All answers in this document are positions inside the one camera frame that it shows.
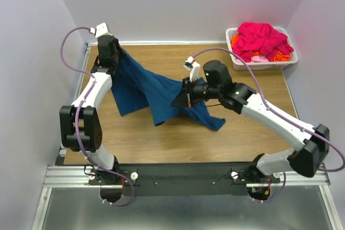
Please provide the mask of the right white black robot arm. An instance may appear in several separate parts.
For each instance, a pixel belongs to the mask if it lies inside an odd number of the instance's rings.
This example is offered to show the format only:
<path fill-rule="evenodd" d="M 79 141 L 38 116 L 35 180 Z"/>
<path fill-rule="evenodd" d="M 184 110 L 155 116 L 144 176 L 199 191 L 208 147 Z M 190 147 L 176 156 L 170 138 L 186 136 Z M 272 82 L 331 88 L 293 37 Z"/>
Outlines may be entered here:
<path fill-rule="evenodd" d="M 275 173 L 295 171 L 312 178 L 329 152 L 329 129 L 302 122 L 266 101 L 253 88 L 233 82 L 227 66 L 211 60 L 201 66 L 193 57 L 184 62 L 190 72 L 172 106 L 193 108 L 201 101 L 216 99 L 224 108 L 250 117 L 290 144 L 290 149 L 259 154 L 239 176 L 259 183 Z"/>

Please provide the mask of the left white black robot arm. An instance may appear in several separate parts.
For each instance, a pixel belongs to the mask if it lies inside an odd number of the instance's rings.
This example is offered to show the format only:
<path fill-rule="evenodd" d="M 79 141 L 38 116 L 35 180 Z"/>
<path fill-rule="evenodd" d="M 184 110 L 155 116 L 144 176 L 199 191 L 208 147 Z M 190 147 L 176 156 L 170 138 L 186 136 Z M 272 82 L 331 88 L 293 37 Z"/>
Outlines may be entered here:
<path fill-rule="evenodd" d="M 111 34 L 98 37 L 98 56 L 90 72 L 90 79 L 80 96 L 59 111 L 61 141 L 65 148 L 81 152 L 107 184 L 119 179 L 119 163 L 102 143 L 102 129 L 98 108 L 111 89 L 118 63 L 123 56 L 119 41 Z"/>

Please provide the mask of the blue t-shirt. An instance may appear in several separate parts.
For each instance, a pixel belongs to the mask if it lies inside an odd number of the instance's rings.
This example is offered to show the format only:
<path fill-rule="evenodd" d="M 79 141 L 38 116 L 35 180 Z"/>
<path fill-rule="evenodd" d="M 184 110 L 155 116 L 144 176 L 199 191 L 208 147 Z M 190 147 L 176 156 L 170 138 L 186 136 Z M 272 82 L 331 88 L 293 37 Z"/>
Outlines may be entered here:
<path fill-rule="evenodd" d="M 148 107 L 155 126 L 179 115 L 215 131 L 225 124 L 225 119 L 210 115 L 203 101 L 190 109 L 173 107 L 171 103 L 181 91 L 182 83 L 145 69 L 128 52 L 123 53 L 111 88 L 121 116 Z"/>

